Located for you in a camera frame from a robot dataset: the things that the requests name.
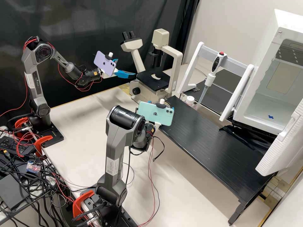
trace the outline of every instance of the table leg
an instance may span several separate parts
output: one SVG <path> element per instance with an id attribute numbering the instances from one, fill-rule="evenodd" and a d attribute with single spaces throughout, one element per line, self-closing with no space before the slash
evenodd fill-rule
<path id="1" fill-rule="evenodd" d="M 246 208 L 245 205 L 240 203 L 240 205 L 236 208 L 236 211 L 233 213 L 233 215 L 228 220 L 228 224 L 232 225 L 238 219 L 240 214 L 245 210 L 245 208 Z"/>

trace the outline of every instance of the label sticker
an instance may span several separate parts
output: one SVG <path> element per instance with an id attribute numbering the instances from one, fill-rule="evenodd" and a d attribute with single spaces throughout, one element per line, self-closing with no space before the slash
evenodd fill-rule
<path id="1" fill-rule="evenodd" d="M 35 88 L 35 84 L 34 84 L 34 80 L 33 80 L 33 76 L 31 74 L 27 74 L 26 72 L 24 72 L 25 78 L 26 78 L 26 82 L 27 85 L 30 89 Z"/>
<path id="2" fill-rule="evenodd" d="M 119 169 L 119 159 L 112 160 L 111 158 L 106 157 L 106 172 L 112 176 L 118 173 Z"/>

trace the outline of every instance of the microscope stage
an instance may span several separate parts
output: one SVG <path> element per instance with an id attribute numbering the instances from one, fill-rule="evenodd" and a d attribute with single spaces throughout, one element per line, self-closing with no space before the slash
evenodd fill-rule
<path id="1" fill-rule="evenodd" d="M 152 74 L 161 78 L 160 80 L 154 79 Z M 146 70 L 137 74 L 137 79 L 144 83 L 153 91 L 168 88 L 170 76 L 162 72 L 162 70 Z"/>

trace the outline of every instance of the pipette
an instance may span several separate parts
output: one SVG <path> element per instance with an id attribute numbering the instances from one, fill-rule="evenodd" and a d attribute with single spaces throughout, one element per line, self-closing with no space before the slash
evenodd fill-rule
<path id="1" fill-rule="evenodd" d="M 212 64 L 212 68 L 211 68 L 211 72 L 208 74 L 206 80 L 205 80 L 205 86 L 204 89 L 202 91 L 202 95 L 199 99 L 198 104 L 196 105 L 196 110 L 198 109 L 198 106 L 200 106 L 208 88 L 212 85 L 212 83 L 214 82 L 215 78 L 216 78 L 216 72 L 218 71 L 218 68 L 221 65 L 222 60 L 226 57 L 227 55 L 223 52 L 220 51 L 217 54 L 217 57 L 215 58 L 213 64 Z"/>

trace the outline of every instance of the small white bottle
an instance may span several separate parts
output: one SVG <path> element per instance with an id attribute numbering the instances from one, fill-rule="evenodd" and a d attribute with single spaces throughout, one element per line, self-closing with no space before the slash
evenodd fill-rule
<path id="1" fill-rule="evenodd" d="M 189 105 L 190 107 L 194 108 L 195 104 L 194 104 L 195 98 L 193 96 L 187 96 L 185 103 L 187 105 Z"/>

